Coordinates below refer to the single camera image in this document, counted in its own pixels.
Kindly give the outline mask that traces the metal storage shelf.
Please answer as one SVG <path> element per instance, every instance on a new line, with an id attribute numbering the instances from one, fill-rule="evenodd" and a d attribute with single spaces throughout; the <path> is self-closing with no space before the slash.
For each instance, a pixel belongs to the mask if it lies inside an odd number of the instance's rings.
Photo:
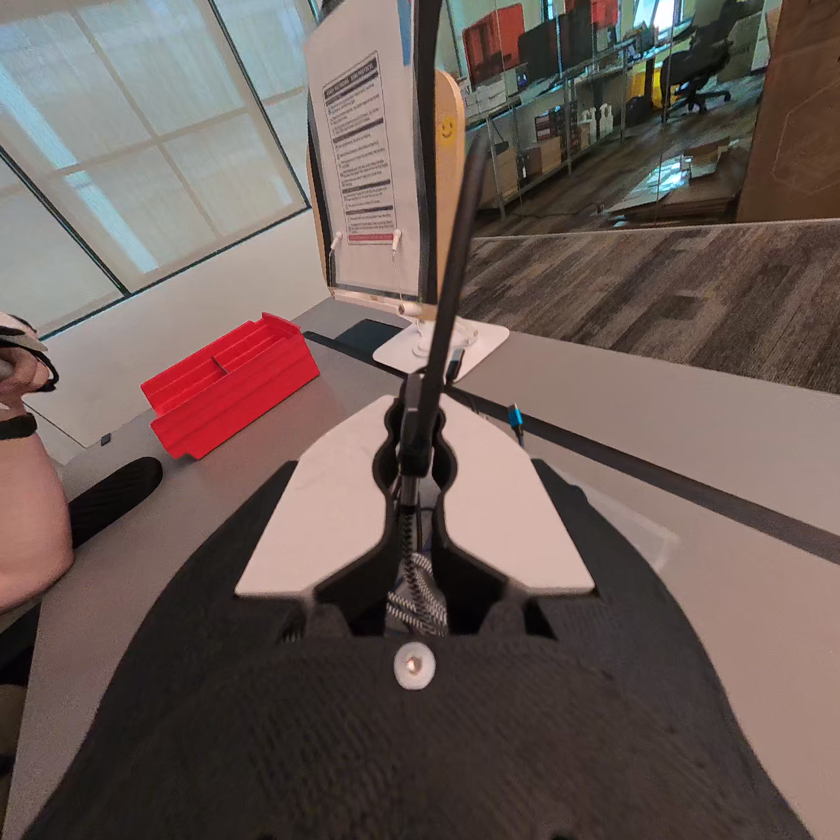
<path id="1" fill-rule="evenodd" d="M 635 92 L 650 104 L 661 2 L 445 2 L 468 133 L 490 139 L 482 206 L 511 206 L 590 149 L 622 139 Z"/>

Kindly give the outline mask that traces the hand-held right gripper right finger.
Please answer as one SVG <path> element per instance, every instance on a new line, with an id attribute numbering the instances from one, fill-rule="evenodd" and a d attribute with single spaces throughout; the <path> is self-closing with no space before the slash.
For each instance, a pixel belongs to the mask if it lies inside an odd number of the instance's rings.
<path id="1" fill-rule="evenodd" d="M 527 452 L 442 395 L 432 476 L 434 578 L 448 601 L 585 595 L 595 583 Z"/>

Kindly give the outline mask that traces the flattened cardboard sheets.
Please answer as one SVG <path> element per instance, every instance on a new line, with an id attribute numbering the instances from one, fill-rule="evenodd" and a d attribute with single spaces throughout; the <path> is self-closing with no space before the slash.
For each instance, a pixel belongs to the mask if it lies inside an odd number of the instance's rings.
<path id="1" fill-rule="evenodd" d="M 627 225 L 714 224 L 736 213 L 750 146 L 728 136 L 663 159 L 603 214 Z"/>

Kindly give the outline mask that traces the person's left hand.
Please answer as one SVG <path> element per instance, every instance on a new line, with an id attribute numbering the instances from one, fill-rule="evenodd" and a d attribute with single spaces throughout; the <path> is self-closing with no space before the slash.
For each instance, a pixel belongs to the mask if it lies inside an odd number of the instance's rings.
<path id="1" fill-rule="evenodd" d="M 12 366 L 12 373 L 1 381 L 1 420 L 26 413 L 25 396 L 35 393 L 51 378 L 43 362 L 20 348 L 2 348 L 2 361 Z"/>

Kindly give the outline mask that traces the dark green desk mat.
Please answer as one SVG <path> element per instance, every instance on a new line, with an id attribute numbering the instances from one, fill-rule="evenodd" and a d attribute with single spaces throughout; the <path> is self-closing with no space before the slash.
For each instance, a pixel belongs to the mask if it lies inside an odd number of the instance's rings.
<path id="1" fill-rule="evenodd" d="M 351 359 L 405 380 L 405 373 L 374 359 L 374 352 L 401 331 L 402 329 L 396 326 L 366 318 L 344 330 L 335 339 L 311 330 L 303 332 L 302 335 L 310 343 L 320 344 L 327 349 L 347 355 Z"/>

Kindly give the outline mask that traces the red plastic bin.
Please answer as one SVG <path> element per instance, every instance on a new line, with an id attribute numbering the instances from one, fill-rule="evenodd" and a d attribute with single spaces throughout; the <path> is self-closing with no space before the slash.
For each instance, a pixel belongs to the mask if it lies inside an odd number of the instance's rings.
<path id="1" fill-rule="evenodd" d="M 141 385 L 165 452 L 202 459 L 319 376 L 301 329 L 264 312 Z"/>

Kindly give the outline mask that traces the brown cardboard panel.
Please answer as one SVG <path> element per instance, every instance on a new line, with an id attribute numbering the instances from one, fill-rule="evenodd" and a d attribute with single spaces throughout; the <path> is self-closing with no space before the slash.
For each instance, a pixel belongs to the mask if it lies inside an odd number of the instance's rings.
<path id="1" fill-rule="evenodd" d="M 740 223 L 839 216 L 839 2 L 780 5 Z"/>

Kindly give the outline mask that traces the large paned window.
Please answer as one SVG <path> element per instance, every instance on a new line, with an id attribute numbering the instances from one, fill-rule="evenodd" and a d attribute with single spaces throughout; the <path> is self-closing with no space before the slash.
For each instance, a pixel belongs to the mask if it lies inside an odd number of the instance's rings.
<path id="1" fill-rule="evenodd" d="M 55 333 L 309 209 L 302 1 L 1 2 L 1 305 Z"/>

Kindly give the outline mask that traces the wooden-edged sign stand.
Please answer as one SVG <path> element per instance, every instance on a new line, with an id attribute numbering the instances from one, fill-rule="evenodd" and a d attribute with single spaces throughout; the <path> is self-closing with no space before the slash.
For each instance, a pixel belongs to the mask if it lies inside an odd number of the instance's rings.
<path id="1" fill-rule="evenodd" d="M 374 360 L 407 375 L 428 362 L 472 144 L 458 85 L 436 67 L 442 7 L 324 2 L 304 46 L 324 279 L 334 298 L 405 323 Z M 458 313 L 445 382 L 457 383 L 508 335 Z"/>

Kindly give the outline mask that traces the grey usb hub with cable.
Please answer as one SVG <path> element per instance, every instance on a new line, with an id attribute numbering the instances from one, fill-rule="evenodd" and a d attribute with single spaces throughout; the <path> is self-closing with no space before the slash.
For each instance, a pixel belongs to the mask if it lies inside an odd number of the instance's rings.
<path id="1" fill-rule="evenodd" d="M 477 135 L 465 160 L 455 224 L 439 296 L 428 362 L 423 374 L 411 374 L 402 395 L 399 465 L 402 476 L 420 479 L 428 472 L 440 396 L 445 386 L 449 347 L 459 312 L 466 265 L 490 156 L 490 139 Z"/>

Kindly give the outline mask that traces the black office chair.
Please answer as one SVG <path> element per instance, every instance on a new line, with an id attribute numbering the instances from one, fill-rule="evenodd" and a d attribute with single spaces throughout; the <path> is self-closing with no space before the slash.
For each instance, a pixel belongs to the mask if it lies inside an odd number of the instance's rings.
<path id="1" fill-rule="evenodd" d="M 730 102 L 729 89 L 703 92 L 712 77 L 716 77 L 730 58 L 729 34 L 734 26 L 736 1 L 697 1 L 689 25 L 675 42 L 688 40 L 682 51 L 672 51 L 660 71 L 660 93 L 663 121 L 681 108 L 691 112 L 698 108 L 707 112 L 707 103 L 719 98 Z"/>

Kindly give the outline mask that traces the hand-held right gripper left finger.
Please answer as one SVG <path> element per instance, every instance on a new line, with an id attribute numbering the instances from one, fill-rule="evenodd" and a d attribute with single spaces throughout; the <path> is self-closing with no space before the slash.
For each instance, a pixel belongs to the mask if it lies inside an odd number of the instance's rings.
<path id="1" fill-rule="evenodd" d="M 384 395 L 318 438 L 299 458 L 234 592 L 308 599 L 385 534 L 374 456 L 385 444 Z"/>

